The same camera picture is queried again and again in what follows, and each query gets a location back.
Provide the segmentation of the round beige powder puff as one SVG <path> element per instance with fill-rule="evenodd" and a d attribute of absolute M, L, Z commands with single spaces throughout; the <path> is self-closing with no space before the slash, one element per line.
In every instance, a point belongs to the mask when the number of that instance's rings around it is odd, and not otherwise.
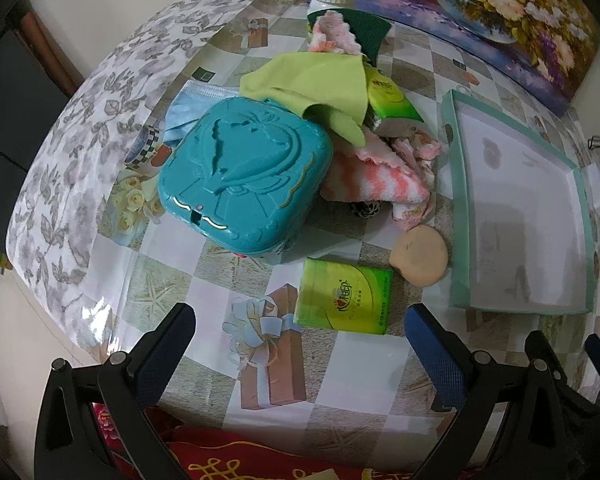
<path fill-rule="evenodd" d="M 428 287 L 443 278 L 449 264 L 448 248 L 437 230 L 420 224 L 396 239 L 389 263 L 405 281 Z"/>

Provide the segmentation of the green tissue pack front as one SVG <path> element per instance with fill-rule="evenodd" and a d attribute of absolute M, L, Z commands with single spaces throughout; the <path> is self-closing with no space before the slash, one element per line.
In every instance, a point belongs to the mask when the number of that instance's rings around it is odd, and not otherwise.
<path fill-rule="evenodd" d="M 294 322 L 302 327 L 385 335 L 392 271 L 307 258 Z"/>

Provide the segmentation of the green tissue pack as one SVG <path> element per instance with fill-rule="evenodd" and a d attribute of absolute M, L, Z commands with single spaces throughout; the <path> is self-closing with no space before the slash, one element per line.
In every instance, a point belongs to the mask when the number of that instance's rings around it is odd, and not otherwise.
<path fill-rule="evenodd" d="M 294 322 L 302 327 L 385 335 L 392 271 L 307 258 Z"/>
<path fill-rule="evenodd" d="M 386 138 L 409 136 L 426 131 L 426 124 L 414 105 L 389 77 L 376 67 L 364 65 L 368 99 L 364 124 Z"/>

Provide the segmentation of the pink striped fluffy towel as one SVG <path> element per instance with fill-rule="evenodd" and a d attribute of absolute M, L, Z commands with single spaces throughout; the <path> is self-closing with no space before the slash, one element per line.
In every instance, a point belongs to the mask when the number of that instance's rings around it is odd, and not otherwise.
<path fill-rule="evenodd" d="M 382 138 L 364 129 L 357 148 L 334 134 L 334 158 L 321 186 L 324 200 L 388 203 L 403 231 L 418 226 L 434 210 L 434 162 L 441 144 L 418 130 L 405 138 Z"/>

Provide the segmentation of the blue face mask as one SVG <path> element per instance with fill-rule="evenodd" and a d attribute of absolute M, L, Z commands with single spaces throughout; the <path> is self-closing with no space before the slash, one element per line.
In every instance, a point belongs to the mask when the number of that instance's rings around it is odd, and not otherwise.
<path fill-rule="evenodd" d="M 173 99 L 164 118 L 162 142 L 173 148 L 194 128 L 214 104 L 238 96 L 238 90 L 223 88 L 191 79 Z"/>

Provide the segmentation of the lime green cloth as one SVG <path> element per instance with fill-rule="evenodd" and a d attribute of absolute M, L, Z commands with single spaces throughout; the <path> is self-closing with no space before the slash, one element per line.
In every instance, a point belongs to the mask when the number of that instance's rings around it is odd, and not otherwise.
<path fill-rule="evenodd" d="M 281 54 L 242 76 L 239 93 L 249 99 L 283 105 L 297 116 L 332 130 L 356 148 L 366 144 L 362 125 L 368 97 L 362 56 Z"/>

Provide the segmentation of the green yellow sponge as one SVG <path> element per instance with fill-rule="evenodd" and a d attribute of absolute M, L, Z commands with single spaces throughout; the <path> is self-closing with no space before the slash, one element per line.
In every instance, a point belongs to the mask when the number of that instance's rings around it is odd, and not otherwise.
<path fill-rule="evenodd" d="M 344 21 L 350 25 L 352 34 L 362 47 L 361 55 L 371 66 L 376 66 L 380 47 L 391 28 L 390 23 L 374 14 L 360 10 L 334 11 L 340 12 Z"/>

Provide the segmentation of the pink floral cloth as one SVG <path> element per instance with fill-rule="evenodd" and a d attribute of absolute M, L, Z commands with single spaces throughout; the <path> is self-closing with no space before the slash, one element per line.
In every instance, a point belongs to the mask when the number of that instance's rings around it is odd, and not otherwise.
<path fill-rule="evenodd" d="M 314 22 L 309 41 L 310 52 L 361 55 L 362 47 L 340 12 L 328 10 Z"/>

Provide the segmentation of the red embroidered cloth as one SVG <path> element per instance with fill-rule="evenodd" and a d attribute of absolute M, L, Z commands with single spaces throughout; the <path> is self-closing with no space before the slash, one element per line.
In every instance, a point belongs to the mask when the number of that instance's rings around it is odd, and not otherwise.
<path fill-rule="evenodd" d="M 158 406 L 146 408 L 149 422 L 192 479 L 408 479 L 409 472 L 335 465 L 318 458 L 276 450 L 240 434 L 184 425 Z"/>

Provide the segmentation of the teal shallow box tray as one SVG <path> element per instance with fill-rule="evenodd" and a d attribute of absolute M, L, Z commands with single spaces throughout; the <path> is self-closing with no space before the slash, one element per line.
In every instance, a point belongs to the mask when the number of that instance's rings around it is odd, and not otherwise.
<path fill-rule="evenodd" d="M 443 98 L 453 193 L 450 304 L 573 315 L 595 302 L 581 171 L 539 133 L 456 90 Z"/>

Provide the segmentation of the floral white tablecloth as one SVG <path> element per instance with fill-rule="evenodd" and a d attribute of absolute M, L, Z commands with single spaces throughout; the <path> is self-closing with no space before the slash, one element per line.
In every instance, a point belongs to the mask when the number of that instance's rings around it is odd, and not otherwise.
<path fill-rule="evenodd" d="M 97 227 L 114 179 L 157 102 L 190 59 L 253 0 L 180 0 L 99 63 L 70 98 L 24 178 L 6 254 L 59 328 L 78 340 Z"/>

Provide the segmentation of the teal plastic toy case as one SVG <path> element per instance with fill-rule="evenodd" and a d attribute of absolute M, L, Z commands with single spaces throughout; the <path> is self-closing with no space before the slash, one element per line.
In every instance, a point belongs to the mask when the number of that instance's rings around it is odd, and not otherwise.
<path fill-rule="evenodd" d="M 164 210 L 236 255 L 278 263 L 334 156 L 327 132 L 244 96 L 212 105 L 162 166 Z"/>

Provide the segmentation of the floral painting canvas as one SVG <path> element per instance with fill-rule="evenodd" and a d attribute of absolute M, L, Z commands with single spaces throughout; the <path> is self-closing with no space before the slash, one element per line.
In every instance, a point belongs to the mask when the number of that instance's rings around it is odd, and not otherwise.
<path fill-rule="evenodd" d="M 355 0 L 475 55 L 562 115 L 594 61 L 600 25 L 582 0 Z"/>

